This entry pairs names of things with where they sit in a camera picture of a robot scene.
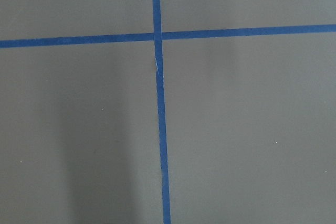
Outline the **blue tape center vertical line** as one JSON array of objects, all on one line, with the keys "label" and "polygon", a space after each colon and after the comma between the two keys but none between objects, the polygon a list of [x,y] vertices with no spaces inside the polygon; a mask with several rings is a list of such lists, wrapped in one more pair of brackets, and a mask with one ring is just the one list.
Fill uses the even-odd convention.
[{"label": "blue tape center vertical line", "polygon": [[152,0],[152,6],[153,6],[154,50],[155,50],[155,64],[156,64],[156,92],[157,92],[157,107],[158,107],[160,166],[162,174],[163,222],[171,223],[160,0]]}]

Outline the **blue tape near horizontal line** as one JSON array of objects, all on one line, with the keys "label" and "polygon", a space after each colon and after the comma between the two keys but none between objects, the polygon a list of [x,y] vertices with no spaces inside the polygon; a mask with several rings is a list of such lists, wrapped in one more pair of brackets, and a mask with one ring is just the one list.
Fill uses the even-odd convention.
[{"label": "blue tape near horizontal line", "polygon": [[[266,36],[285,34],[334,33],[335,24],[329,25],[302,25],[277,26],[256,28],[233,28],[193,31],[169,31],[159,35],[161,40],[239,37],[239,36]],[[2,40],[1,48],[43,47],[63,45],[104,44],[114,42],[154,41],[155,33],[94,35],[34,39]]]}]

